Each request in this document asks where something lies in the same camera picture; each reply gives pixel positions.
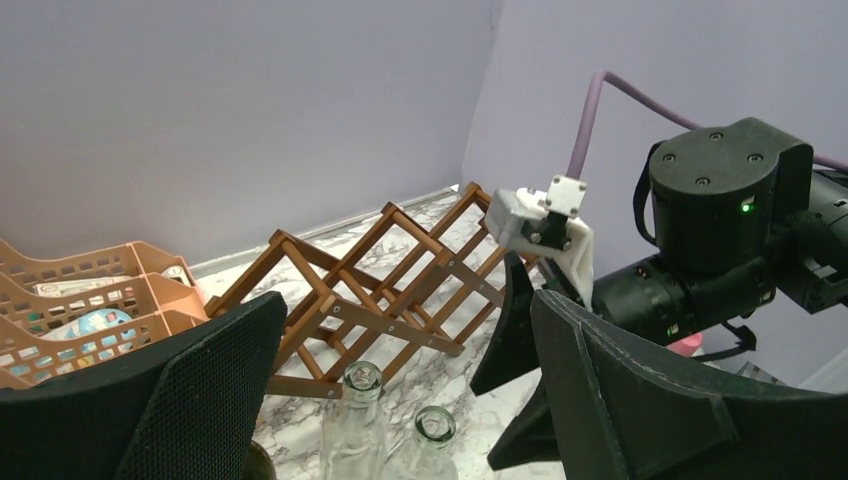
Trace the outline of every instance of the glass bottle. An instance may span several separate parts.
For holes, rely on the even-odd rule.
[[[370,362],[346,369],[342,398],[321,425],[322,480],[377,480],[386,460],[386,417],[377,400],[383,375]]]
[[[424,407],[415,415],[412,436],[389,455],[383,480],[457,480],[448,446],[456,434],[453,415],[442,407]]]

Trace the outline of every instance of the cylindrical motor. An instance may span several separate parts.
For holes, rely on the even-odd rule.
[[[690,277],[654,255],[596,280],[592,307],[615,326],[668,345],[770,303],[774,285],[762,257],[717,275]]]
[[[761,253],[785,146],[774,131],[748,118],[684,133],[653,152],[656,242],[675,268],[717,273]]]

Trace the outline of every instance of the marble countertop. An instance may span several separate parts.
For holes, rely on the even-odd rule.
[[[455,203],[457,196],[448,196],[416,207],[407,213],[425,228],[432,227]],[[482,213],[472,207],[449,230],[442,241],[452,250],[476,232]],[[376,217],[347,229],[310,240],[311,243],[336,257],[342,257],[376,221]],[[417,242],[411,236],[393,227],[383,240],[358,264],[368,273],[382,278],[409,252]],[[490,238],[476,249],[466,263],[475,268],[494,250]],[[227,287],[247,268],[247,264],[230,268],[221,273],[198,279],[198,284],[207,297],[222,294]],[[424,267],[420,261],[410,272],[417,273]],[[499,266],[489,281],[500,287],[504,282],[503,266]],[[424,308],[432,313],[445,302],[460,286],[458,281],[442,285],[430,304]],[[294,266],[281,262],[260,282],[251,296],[266,291],[283,294],[289,309],[310,291],[309,286]],[[354,299],[349,291],[338,288],[337,292]],[[443,326],[449,334],[456,334],[470,318],[485,305],[483,297],[473,295]],[[410,432],[416,411],[427,405],[441,405],[451,411],[457,422],[457,436],[452,447],[454,462],[461,479],[564,479],[562,466],[558,463],[530,464],[493,473],[486,463],[486,455],[506,425],[524,406],[539,380],[539,371],[527,374],[489,394],[475,397],[468,387],[489,338],[494,330],[500,310],[495,310],[487,321],[465,343],[465,351],[458,357],[449,357],[440,352],[421,349],[406,364],[399,374],[386,385],[386,394],[381,399],[389,419],[389,447],[391,448]],[[406,342],[381,337],[363,357],[377,365],[387,365]],[[335,351],[320,342],[307,344],[322,368],[328,368],[337,357]],[[297,357],[290,360],[280,371],[286,375],[309,377]],[[274,460],[277,477],[287,480],[309,480],[319,478],[318,449],[320,443],[321,412],[327,400],[266,396],[259,414],[254,439],[262,444]]]

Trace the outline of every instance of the baseboard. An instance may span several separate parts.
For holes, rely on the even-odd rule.
[[[450,195],[456,195],[456,192],[458,190],[459,185],[453,185],[433,193],[428,193],[427,195],[422,195],[420,197],[407,200],[405,202],[398,202],[398,206],[400,206],[401,208],[412,208],[422,203],[432,202]],[[363,221],[368,220],[369,218],[379,214],[379,210],[364,213],[362,215],[357,215],[355,217],[347,218],[345,220],[331,223],[323,227],[309,230],[307,232],[299,234],[298,237],[304,240],[314,240],[316,238],[323,237],[334,232],[338,232],[340,230],[347,230],[350,227],[362,223]],[[193,265],[190,267],[191,273],[192,275],[194,275],[194,278],[202,278],[223,272],[224,270],[228,270],[239,265],[244,265],[245,263],[250,263],[256,260],[256,258],[262,254],[265,248],[266,245],[260,245],[258,247],[234,253],[232,255],[227,255],[206,262],[198,263],[197,265]]]
[[[798,388],[825,393],[848,392],[848,348],[801,382]]]

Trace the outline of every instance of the packaged item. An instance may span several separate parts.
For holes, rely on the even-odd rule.
[[[191,282],[188,280],[188,275],[185,274],[185,269],[179,265],[168,267],[167,270],[162,272],[162,275],[166,278],[170,278],[171,280],[176,280],[187,287],[191,286]]]
[[[442,407],[424,407],[415,415],[412,436],[389,455],[383,480],[458,480],[448,448],[456,435],[453,415]]]
[[[33,288],[35,289],[35,294],[40,297],[67,297],[68,295],[74,295],[80,292],[85,292],[88,290],[93,290],[95,288],[105,287],[107,285],[113,285],[118,282],[130,280],[131,278],[132,277],[121,275],[116,277],[101,277],[86,280],[67,280],[61,282],[37,283],[33,285]]]
[[[383,375],[370,362],[345,369],[342,399],[321,425],[322,480],[376,480],[386,461],[386,417],[377,400]]]
[[[35,289],[36,295],[40,297],[66,297],[68,295],[74,295],[80,292],[86,292],[88,290],[93,290],[95,288],[105,287],[107,285],[113,285],[119,282],[123,282],[126,280],[130,280],[132,277],[128,276],[115,276],[115,277],[101,277],[101,278],[92,278],[86,280],[68,280],[61,282],[50,282],[50,283],[37,283],[33,285]],[[118,301],[122,298],[121,291],[115,290],[114,292],[109,292],[106,297],[110,302]],[[91,301],[92,306],[103,305],[103,300],[101,298],[94,298]],[[71,308],[85,308],[85,302],[74,302],[71,304]],[[51,308],[51,313],[61,312],[62,307]]]
[[[102,308],[83,315],[73,322],[62,325],[55,330],[51,330],[45,333],[41,338],[48,340],[70,340],[72,338],[83,337],[90,333],[105,330],[129,321],[132,321],[132,317],[127,315],[125,312],[114,308]],[[125,337],[125,340],[135,336],[134,331],[130,330],[129,332],[132,333],[131,335],[127,334],[129,336],[122,335],[122,337]],[[115,342],[116,339],[114,337],[106,337],[103,339],[103,346],[109,347],[114,345]]]

